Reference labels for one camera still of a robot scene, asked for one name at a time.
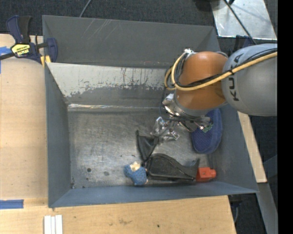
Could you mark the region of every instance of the blue sponge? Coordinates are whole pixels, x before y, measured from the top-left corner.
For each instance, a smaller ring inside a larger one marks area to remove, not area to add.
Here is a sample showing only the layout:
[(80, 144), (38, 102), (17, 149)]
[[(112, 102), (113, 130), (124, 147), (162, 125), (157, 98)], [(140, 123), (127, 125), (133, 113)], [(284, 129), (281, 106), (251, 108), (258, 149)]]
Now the blue sponge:
[(209, 111), (206, 116), (211, 118), (213, 122), (212, 127), (207, 132), (197, 128), (191, 133), (193, 147), (200, 154), (211, 154), (214, 152), (221, 141), (223, 131), (219, 108)]

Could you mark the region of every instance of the white object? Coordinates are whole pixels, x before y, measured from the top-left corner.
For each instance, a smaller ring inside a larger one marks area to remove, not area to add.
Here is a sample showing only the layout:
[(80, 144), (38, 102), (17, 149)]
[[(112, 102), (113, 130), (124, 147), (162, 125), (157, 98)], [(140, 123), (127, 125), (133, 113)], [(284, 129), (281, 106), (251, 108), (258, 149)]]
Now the white object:
[(62, 215), (44, 216), (43, 234), (63, 234)]

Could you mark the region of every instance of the gray cable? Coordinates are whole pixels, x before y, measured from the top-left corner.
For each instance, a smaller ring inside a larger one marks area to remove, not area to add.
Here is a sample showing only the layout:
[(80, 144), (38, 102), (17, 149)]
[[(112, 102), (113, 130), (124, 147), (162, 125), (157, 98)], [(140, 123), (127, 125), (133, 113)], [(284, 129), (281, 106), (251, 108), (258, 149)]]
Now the gray cable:
[(89, 1), (87, 2), (87, 4), (85, 5), (83, 11), (82, 11), (81, 14), (79, 15), (80, 18), (83, 16), (83, 14), (84, 14), (86, 8), (88, 7), (88, 5), (90, 4), (91, 1), (92, 1), (92, 0), (89, 0)]

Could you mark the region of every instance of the yellow clamp label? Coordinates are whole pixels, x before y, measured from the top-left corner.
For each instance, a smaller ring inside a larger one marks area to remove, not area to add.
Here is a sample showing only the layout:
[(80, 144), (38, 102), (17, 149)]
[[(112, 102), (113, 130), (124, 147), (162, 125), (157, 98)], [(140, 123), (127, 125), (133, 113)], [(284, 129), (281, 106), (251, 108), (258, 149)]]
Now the yellow clamp label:
[(30, 45), (22, 43), (16, 44), (11, 48), (11, 51), (18, 57), (21, 57), (30, 53)]

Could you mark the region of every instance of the yellow cable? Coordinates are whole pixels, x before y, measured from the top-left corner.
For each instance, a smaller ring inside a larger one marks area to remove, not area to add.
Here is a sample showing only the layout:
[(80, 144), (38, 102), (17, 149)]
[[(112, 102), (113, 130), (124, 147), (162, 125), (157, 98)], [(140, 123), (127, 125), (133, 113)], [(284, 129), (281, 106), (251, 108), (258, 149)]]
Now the yellow cable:
[(184, 88), (184, 87), (180, 87), (180, 86), (178, 86), (178, 85), (176, 84), (175, 79), (174, 79), (174, 73), (175, 73), (175, 70), (176, 70), (177, 64), (178, 64), (178, 62), (180, 61), (180, 59), (181, 59), (184, 55), (185, 55), (185, 53), (183, 53), (183, 54), (182, 54), (182, 55), (176, 60), (176, 62), (174, 63), (174, 65), (173, 65), (173, 66), (171, 67), (171, 69), (169, 70), (168, 74), (165, 76), (164, 84), (165, 84), (166, 87), (167, 87), (167, 79), (168, 79), (168, 77), (169, 77), (169, 75), (170, 75), (170, 76), (171, 76), (171, 81), (172, 81), (173, 85), (174, 85), (175, 88), (178, 89), (178, 90), (181, 90), (181, 91), (193, 91), (193, 90), (196, 90), (196, 89), (204, 88), (204, 87), (209, 86), (209, 85), (211, 85), (211, 84), (214, 84), (214, 83), (216, 83), (216, 82), (218, 82), (218, 81), (220, 81), (220, 80), (222, 80), (222, 79), (224, 79), (224, 78), (226, 78), (226, 77), (228, 77), (228, 76), (230, 76), (230, 75), (232, 75), (232, 74), (234, 74), (234, 73), (236, 73), (236, 72), (238, 72), (238, 71), (240, 71), (240, 70), (242, 70), (242, 69), (245, 69), (245, 68), (247, 68), (247, 67), (250, 67), (250, 66), (252, 66), (252, 65), (254, 65), (254, 64), (257, 64), (257, 63), (259, 63), (259, 62), (261, 62), (261, 61), (264, 61), (264, 60), (267, 60), (267, 59), (270, 59), (270, 58), (276, 57), (276, 56), (278, 55), (278, 52), (274, 52), (274, 53), (271, 53), (271, 54), (265, 55), (265, 56), (263, 56), (263, 57), (257, 58), (257, 59), (255, 59), (255, 60), (249, 61), (249, 62), (247, 62), (247, 63), (245, 63), (245, 64), (243, 64), (243, 65), (241, 65), (241, 66), (238, 66), (238, 67), (236, 67), (236, 68), (231, 69), (230, 71), (227, 71), (227, 72), (224, 73), (223, 75), (221, 75), (221, 76), (219, 76), (219, 77), (217, 77), (217, 78), (215, 78), (215, 79), (213, 79), (213, 80), (210, 80), (210, 81), (208, 81), (208, 82), (205, 82), (205, 83), (203, 83), (203, 84), (200, 84), (200, 85), (197, 85), (197, 86), (194, 86), (194, 87), (187, 87), (187, 88)]
[(174, 63), (174, 65), (169, 69), (169, 71), (165, 74), (165, 79), (164, 79), (164, 85), (165, 85), (165, 87), (166, 87), (166, 89), (167, 90), (176, 90), (176, 88), (174, 87), (174, 88), (170, 88), (170, 87), (168, 87), (168, 84), (167, 84), (167, 80), (168, 80), (168, 77), (169, 77), (169, 75), (171, 74), (171, 71), (172, 71), (172, 69), (173, 69), (173, 67), (175, 66), (177, 66), (177, 64), (178, 64), (178, 62), (180, 61), (180, 59), (184, 56), (186, 54), (186, 52), (184, 52), (176, 61), (175, 61), (175, 63)]

